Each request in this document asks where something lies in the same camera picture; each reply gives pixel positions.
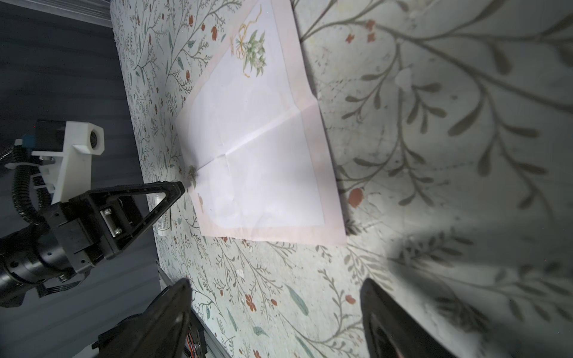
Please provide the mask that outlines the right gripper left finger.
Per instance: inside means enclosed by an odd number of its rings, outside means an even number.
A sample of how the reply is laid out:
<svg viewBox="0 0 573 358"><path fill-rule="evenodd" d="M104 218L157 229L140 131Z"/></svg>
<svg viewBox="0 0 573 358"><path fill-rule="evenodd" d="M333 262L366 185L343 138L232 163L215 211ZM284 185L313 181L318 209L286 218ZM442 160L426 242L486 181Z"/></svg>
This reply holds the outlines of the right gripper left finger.
<svg viewBox="0 0 573 358"><path fill-rule="evenodd" d="M124 325L98 357L182 357L189 332L192 288L188 279L168 286Z"/></svg>

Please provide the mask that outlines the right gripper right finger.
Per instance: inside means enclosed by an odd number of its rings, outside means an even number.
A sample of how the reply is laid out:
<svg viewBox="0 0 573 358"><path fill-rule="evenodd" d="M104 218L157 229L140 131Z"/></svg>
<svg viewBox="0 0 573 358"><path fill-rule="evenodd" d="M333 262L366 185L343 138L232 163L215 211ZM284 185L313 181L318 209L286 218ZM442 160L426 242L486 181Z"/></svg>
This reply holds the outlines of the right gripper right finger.
<svg viewBox="0 0 573 358"><path fill-rule="evenodd" d="M361 312L371 357L453 357L373 279L361 286Z"/></svg>

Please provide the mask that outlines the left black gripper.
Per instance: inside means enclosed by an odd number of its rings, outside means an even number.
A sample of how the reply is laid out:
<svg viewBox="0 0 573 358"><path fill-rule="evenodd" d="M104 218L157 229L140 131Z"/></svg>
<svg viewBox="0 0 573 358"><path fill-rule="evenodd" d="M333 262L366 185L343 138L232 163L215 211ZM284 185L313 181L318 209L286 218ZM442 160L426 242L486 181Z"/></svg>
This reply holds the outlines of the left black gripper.
<svg viewBox="0 0 573 358"><path fill-rule="evenodd" d="M166 198L149 210L146 196L159 192ZM180 181L113 186L87 192L86 200L53 204L41 210L41 216L64 250L69 267L83 274L124 252L183 194Z"/></svg>

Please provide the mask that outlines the white floral letter paper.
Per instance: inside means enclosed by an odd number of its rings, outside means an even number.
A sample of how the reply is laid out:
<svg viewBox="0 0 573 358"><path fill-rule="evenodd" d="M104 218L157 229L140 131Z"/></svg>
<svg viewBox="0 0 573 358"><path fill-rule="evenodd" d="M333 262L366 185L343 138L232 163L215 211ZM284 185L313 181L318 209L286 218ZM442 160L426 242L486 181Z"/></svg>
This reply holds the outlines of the white floral letter paper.
<svg viewBox="0 0 573 358"><path fill-rule="evenodd" d="M333 161L288 1L244 3L175 126L204 236L346 243Z"/></svg>

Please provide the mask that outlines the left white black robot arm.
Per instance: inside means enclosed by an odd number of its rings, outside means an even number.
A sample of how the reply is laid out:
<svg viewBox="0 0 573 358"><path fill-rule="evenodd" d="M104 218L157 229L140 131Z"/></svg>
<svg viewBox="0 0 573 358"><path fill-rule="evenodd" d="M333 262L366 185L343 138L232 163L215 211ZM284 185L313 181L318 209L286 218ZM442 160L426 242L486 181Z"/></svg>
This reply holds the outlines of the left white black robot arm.
<svg viewBox="0 0 573 358"><path fill-rule="evenodd" d="M19 307L77 286L105 260L121 255L185 192L180 181L93 189L40 212L40 222L1 239L1 306Z"/></svg>

